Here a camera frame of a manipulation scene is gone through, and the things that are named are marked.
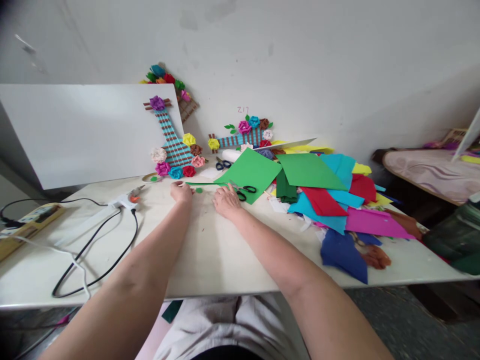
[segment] floor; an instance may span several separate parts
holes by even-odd
[[[445,324],[436,319],[406,287],[377,287],[346,291],[364,313],[377,334],[399,359],[480,359],[480,319]],[[15,358],[48,330],[11,331],[12,327],[55,324],[72,308],[48,311],[0,312],[0,354]],[[37,359],[60,334],[58,328],[22,359]]]

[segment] pink paper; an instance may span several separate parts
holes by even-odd
[[[388,212],[370,209],[348,208],[346,218],[347,231],[373,234],[392,238],[415,239]]]

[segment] white board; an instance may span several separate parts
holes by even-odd
[[[143,103],[155,95],[170,99],[181,139],[173,84],[0,85],[0,101],[44,189],[154,171],[150,151],[165,137]]]

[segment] scissors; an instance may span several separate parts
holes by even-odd
[[[241,192],[240,190],[245,190],[246,192],[248,192],[250,194],[255,194],[257,192],[257,188],[254,187],[254,186],[246,185],[244,187],[240,187],[236,183],[234,183],[232,181],[232,179],[230,179],[229,181],[230,181],[230,184],[233,186],[233,188],[236,190],[236,194],[238,195],[238,199],[242,202],[247,200],[247,196],[243,192]]]
[[[230,161],[222,160],[218,156],[216,157],[216,159],[217,159],[218,162],[215,164],[215,168],[218,171],[223,170],[224,168],[228,169],[229,167],[232,166],[232,163]]]

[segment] white table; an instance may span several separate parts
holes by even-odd
[[[204,177],[188,179],[191,182],[211,182]],[[140,193],[141,206],[137,211],[140,224],[136,243],[165,217],[174,201],[169,195],[172,179],[147,185]],[[142,184],[140,177],[90,184],[68,199],[91,198],[107,203],[122,193]],[[168,299],[207,296],[255,294],[277,291],[278,287],[263,269],[235,227],[215,212],[212,193],[216,185],[203,186],[203,193],[193,197],[191,215],[185,244],[170,278]],[[262,195],[253,205],[244,206],[261,221],[271,226],[292,242],[300,251],[324,269],[341,287],[360,288],[367,285],[342,271],[322,266],[320,243],[311,226],[300,232],[304,224],[294,214],[273,212],[267,196]],[[89,201],[65,204],[68,211],[42,230],[34,240],[39,244],[53,245],[68,236],[69,232],[85,219],[103,209]],[[90,238],[96,227],[66,247],[78,252]],[[112,219],[85,252],[83,265],[88,269],[88,281],[103,274],[131,241],[135,222],[128,211]],[[438,258],[417,240],[382,239],[382,249],[392,264],[385,270],[368,268],[369,285],[396,286],[434,282],[450,282],[479,279],[461,273]],[[56,282],[71,263],[64,254],[38,249],[25,244],[14,254],[0,262],[0,309],[28,309],[42,307],[69,307],[82,305],[83,291],[66,298],[52,298]],[[81,272],[75,269],[60,289],[60,293],[79,288]],[[90,289],[95,293],[101,282]]]

